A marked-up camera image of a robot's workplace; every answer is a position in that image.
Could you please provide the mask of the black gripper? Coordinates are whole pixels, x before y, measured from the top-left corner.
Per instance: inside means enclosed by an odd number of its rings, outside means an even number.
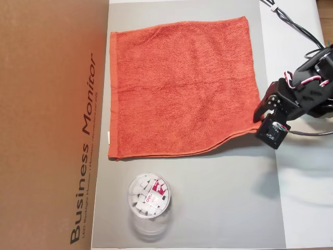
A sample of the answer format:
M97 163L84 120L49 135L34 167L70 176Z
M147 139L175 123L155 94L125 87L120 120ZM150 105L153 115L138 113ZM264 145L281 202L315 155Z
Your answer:
M267 96L264 96L254 111L253 122L262 120L263 115L268 110L279 110L286 115L287 121L298 118L296 98L284 78L271 83L267 90Z

